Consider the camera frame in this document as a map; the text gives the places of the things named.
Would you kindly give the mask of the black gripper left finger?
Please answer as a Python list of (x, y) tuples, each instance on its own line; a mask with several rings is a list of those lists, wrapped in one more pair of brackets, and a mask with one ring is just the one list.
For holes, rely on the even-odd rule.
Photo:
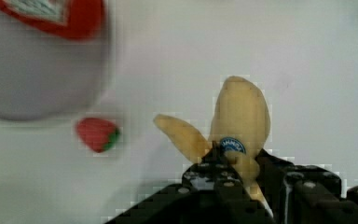
[(201, 162), (171, 184), (105, 224), (275, 224), (245, 191), (223, 148), (213, 143)]

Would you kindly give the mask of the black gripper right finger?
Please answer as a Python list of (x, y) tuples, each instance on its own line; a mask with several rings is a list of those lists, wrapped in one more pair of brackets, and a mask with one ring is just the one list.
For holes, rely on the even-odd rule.
[(358, 224), (358, 186), (316, 165), (295, 165), (261, 150), (257, 178), (277, 224)]

